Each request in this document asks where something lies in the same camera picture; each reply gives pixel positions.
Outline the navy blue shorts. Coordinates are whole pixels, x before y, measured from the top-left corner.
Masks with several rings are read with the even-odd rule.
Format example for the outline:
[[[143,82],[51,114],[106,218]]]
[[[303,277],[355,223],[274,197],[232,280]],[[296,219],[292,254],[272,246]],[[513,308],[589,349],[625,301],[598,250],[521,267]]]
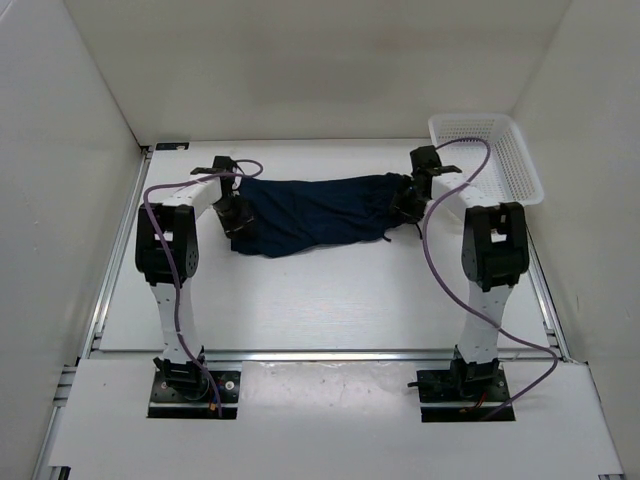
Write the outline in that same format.
[[[240,196],[253,221],[231,250],[280,258],[315,247],[373,242],[389,229],[419,222],[426,198],[406,175],[387,173],[324,181],[246,179]]]

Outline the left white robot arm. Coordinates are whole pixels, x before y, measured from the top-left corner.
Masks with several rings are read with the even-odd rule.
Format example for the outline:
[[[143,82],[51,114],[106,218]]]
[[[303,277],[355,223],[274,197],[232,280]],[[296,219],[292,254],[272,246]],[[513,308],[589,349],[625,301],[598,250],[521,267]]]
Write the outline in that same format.
[[[182,182],[146,188],[138,210],[134,261],[158,307],[164,351],[154,363],[188,400],[206,395],[210,377],[204,346],[198,340],[191,300],[191,280],[199,266],[198,219],[215,213],[229,239],[253,233],[255,215],[239,193],[240,182],[259,176],[263,166],[246,172],[245,160],[217,156],[210,167],[197,167]]]

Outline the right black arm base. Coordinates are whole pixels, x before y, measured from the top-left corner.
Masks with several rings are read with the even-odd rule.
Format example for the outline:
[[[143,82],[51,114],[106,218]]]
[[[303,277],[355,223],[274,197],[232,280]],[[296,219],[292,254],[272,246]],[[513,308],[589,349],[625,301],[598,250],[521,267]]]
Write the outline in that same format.
[[[510,391],[497,359],[466,363],[453,359],[446,369],[423,369],[407,387],[418,392],[422,423],[514,422]]]

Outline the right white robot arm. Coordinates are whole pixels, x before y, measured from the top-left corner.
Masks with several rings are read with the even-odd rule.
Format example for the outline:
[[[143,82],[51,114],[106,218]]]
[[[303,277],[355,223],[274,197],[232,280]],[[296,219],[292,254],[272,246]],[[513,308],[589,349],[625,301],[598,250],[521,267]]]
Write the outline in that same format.
[[[467,313],[455,347],[463,366],[449,375],[449,387],[460,399],[470,400],[486,384],[480,367],[492,368],[498,358],[498,336],[507,300],[529,267],[524,207],[501,202],[475,186],[489,164],[491,150],[469,175],[454,165],[445,166],[436,146],[410,152],[410,175],[394,194],[390,213],[408,224],[427,222],[442,206],[463,222],[461,265],[469,282],[469,299],[456,297],[444,280],[436,281]]]

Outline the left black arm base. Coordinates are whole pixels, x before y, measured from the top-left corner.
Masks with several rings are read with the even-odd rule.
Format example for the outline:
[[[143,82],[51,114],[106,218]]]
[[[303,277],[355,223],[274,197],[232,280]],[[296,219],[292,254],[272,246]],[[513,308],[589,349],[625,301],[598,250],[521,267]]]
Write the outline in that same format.
[[[147,417],[151,419],[235,420],[241,391],[239,370],[210,370],[209,379],[193,364],[156,357]]]

